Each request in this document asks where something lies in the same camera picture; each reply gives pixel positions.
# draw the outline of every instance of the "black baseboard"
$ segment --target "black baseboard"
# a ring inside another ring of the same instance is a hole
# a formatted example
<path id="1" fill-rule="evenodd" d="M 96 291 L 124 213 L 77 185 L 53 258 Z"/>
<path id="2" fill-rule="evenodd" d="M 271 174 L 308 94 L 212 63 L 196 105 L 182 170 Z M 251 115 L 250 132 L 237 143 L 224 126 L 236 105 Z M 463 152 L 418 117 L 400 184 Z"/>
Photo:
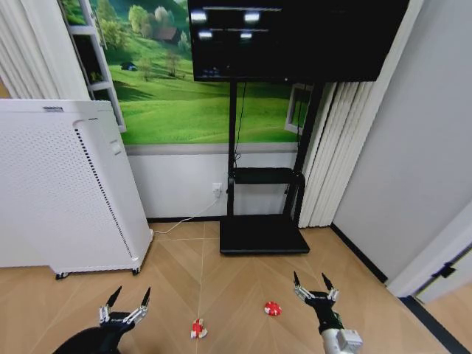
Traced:
<path id="1" fill-rule="evenodd" d="M 358 257 L 359 260 L 379 279 L 386 282 L 388 277 L 366 256 L 334 223 L 331 229 L 339 236 L 344 244 Z"/>
<path id="2" fill-rule="evenodd" d="M 179 218 L 147 218 L 148 223 L 176 223 L 184 219 L 188 219 L 190 216 L 183 216 Z M 220 221 L 222 216 L 197 216 L 189 221 Z"/>
<path id="3" fill-rule="evenodd" d="M 400 300 L 450 353 L 471 354 L 413 296 L 401 297 Z"/>

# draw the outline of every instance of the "television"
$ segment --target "television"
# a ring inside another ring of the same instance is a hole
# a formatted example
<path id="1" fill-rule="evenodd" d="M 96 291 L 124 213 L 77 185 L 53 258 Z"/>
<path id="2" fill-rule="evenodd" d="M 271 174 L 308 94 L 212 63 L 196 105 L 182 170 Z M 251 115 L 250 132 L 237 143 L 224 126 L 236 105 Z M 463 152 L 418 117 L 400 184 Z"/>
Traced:
<path id="1" fill-rule="evenodd" d="M 188 0 L 197 81 L 376 80 L 408 0 Z"/>

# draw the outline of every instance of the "green grass field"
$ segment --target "green grass field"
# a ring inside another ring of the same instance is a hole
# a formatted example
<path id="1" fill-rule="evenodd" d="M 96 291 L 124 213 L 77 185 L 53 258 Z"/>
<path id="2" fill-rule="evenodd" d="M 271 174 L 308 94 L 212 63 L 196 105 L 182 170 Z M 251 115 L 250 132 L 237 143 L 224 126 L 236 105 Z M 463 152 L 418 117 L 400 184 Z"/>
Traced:
<path id="1" fill-rule="evenodd" d="M 132 33 L 127 19 L 120 21 L 127 32 L 126 45 L 105 55 L 127 126 L 125 144 L 227 142 L 229 84 L 194 82 L 189 53 Z M 168 75 L 169 50 L 180 58 L 176 77 Z M 152 61 L 149 81 L 139 70 L 140 58 Z M 136 64 L 138 71 L 121 70 L 125 61 Z M 241 84 L 238 119 L 242 91 Z M 296 134 L 284 130 L 290 92 L 290 86 L 248 83 L 240 142 L 296 141 Z"/>

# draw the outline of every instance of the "tv stand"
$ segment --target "tv stand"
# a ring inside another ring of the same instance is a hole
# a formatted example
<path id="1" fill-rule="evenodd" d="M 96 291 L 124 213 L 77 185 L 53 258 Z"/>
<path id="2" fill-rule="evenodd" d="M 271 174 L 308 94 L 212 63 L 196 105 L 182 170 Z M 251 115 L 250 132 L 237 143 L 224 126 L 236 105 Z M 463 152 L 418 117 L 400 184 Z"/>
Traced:
<path id="1" fill-rule="evenodd" d="M 229 90 L 228 210 L 220 222 L 222 254 L 300 254 L 310 247 L 298 229 L 305 192 L 303 164 L 324 84 L 313 85 L 294 168 L 235 167 L 237 81 Z M 235 184 L 287 184 L 282 214 L 234 215 Z"/>

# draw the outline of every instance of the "red and white toy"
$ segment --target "red and white toy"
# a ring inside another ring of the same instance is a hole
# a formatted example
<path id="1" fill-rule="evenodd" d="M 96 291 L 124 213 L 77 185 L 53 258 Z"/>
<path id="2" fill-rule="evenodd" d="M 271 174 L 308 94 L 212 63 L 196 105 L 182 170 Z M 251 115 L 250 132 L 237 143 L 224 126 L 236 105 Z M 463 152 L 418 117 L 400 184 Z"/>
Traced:
<path id="1" fill-rule="evenodd" d="M 192 323 L 192 331 L 190 332 L 190 338 L 194 339 L 199 337 L 200 339 L 207 335 L 208 331 L 204 328 L 204 320 L 196 319 Z"/>
<path id="2" fill-rule="evenodd" d="M 264 311 L 269 316 L 279 316 L 282 313 L 282 308 L 276 302 L 269 301 L 265 304 Z"/>

